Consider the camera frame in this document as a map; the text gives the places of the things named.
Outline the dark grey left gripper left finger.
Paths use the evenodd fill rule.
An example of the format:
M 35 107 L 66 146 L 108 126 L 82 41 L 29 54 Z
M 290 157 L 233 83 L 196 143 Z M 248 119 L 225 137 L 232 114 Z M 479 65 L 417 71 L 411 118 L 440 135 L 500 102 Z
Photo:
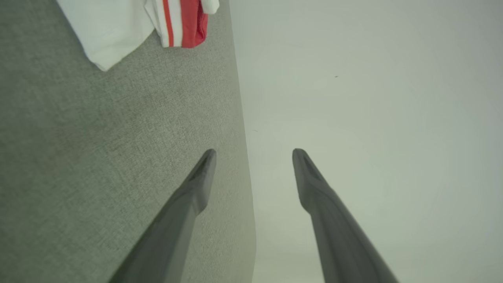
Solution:
M 208 206 L 216 168 L 209 149 L 171 195 L 110 279 L 112 283 L 179 283 L 196 217 Z

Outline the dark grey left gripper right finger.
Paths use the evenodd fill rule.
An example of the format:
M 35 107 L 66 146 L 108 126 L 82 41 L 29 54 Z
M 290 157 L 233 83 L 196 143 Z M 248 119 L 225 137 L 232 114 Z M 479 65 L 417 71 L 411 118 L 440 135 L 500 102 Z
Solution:
M 300 203 L 312 220 L 325 282 L 397 282 L 307 152 L 295 149 L 292 161 Z

